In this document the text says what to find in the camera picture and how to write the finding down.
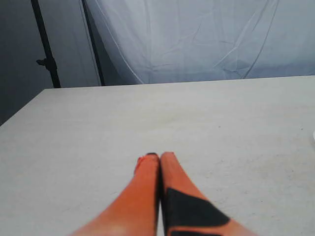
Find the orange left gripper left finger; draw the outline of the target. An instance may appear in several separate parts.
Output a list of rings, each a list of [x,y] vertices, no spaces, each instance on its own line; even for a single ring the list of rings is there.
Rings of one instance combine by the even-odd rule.
[[[134,175],[121,194],[73,236],[155,236],[158,225],[159,156],[137,160]]]

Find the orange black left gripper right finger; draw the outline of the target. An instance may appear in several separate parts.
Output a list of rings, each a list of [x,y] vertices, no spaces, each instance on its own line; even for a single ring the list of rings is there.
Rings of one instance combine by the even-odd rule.
[[[255,236],[216,208],[194,185],[176,155],[160,157],[163,196],[161,198],[166,236]]]

